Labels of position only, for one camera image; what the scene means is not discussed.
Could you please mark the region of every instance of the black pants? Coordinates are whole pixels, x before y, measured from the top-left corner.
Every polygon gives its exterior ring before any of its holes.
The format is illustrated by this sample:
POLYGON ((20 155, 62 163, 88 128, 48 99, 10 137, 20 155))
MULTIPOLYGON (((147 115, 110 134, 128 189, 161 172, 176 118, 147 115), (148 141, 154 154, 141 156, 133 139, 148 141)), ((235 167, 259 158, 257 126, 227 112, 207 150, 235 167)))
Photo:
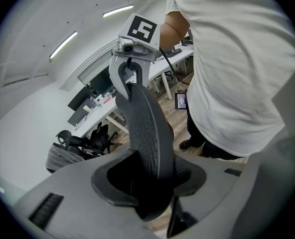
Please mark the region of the black pants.
POLYGON ((193 147, 200 147, 204 142, 206 142, 203 146, 203 154, 202 156, 211 157, 211 158, 221 158, 225 160, 238 159, 241 157, 234 156, 219 147, 213 145, 201 134, 201 132, 196 127, 194 121, 192 120, 191 114, 189 113, 189 109, 187 107, 187 131, 191 135, 189 139, 189 143, 193 147))

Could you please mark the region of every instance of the black cable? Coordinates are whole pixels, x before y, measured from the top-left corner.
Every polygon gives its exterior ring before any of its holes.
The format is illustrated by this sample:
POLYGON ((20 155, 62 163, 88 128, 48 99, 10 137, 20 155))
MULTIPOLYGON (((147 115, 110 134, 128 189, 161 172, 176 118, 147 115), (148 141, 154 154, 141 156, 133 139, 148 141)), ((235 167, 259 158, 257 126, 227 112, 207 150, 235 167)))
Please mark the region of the black cable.
POLYGON ((183 84, 185 84, 185 85, 189 85, 189 83, 186 83, 186 82, 182 81, 182 80, 177 76, 177 74, 176 74, 176 72, 174 71, 174 68, 173 68, 171 62, 169 61, 169 59, 167 58, 165 52, 162 50, 161 47, 159 48, 159 50, 160 50, 160 52, 162 53, 162 55, 164 56, 164 58, 166 59, 166 61, 168 62, 168 64, 169 64, 169 66, 170 66, 170 68, 171 68, 173 74, 175 75, 175 77, 176 77, 181 83, 183 83, 183 84))

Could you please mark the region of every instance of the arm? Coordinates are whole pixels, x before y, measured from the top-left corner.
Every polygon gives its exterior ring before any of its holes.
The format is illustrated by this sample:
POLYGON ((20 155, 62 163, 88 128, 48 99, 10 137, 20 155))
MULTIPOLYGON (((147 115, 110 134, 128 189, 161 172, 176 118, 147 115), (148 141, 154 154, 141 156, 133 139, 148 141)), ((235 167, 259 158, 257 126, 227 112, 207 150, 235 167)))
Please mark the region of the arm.
POLYGON ((189 29, 189 23, 179 11, 172 11, 165 16, 161 25, 160 47, 162 49, 174 46, 182 40, 189 29))

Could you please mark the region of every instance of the black shoe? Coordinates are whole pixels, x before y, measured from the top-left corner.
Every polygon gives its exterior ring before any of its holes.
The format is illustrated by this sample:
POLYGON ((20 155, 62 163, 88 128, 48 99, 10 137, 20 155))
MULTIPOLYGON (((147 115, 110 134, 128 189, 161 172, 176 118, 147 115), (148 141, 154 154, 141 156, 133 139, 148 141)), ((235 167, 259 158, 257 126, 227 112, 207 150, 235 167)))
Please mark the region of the black shoe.
POLYGON ((185 140, 181 142, 178 146, 180 149, 188 149, 191 147, 191 144, 189 143, 189 140, 185 140))

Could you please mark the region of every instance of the ceiling light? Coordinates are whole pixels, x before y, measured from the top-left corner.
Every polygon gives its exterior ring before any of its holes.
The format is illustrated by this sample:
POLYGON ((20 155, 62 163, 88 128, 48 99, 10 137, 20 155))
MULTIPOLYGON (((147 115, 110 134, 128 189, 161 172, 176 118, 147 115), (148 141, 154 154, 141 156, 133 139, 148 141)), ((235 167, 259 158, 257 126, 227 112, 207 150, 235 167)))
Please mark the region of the ceiling light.
POLYGON ((131 8, 133 8, 133 4, 132 5, 127 5, 127 6, 124 6, 124 7, 121 7, 121 8, 117 8, 117 9, 114 9, 114 10, 111 10, 111 11, 108 11, 108 12, 103 14, 103 18, 105 18, 107 16, 110 16, 112 14, 115 14, 117 12, 127 10, 127 9, 131 9, 131 8))
POLYGON ((59 50, 61 50, 63 48, 64 45, 66 45, 74 36, 76 36, 78 33, 77 31, 74 31, 70 36, 68 36, 67 39, 65 39, 58 48, 56 48, 54 50, 54 52, 50 55, 50 58, 53 58, 58 52, 59 50))

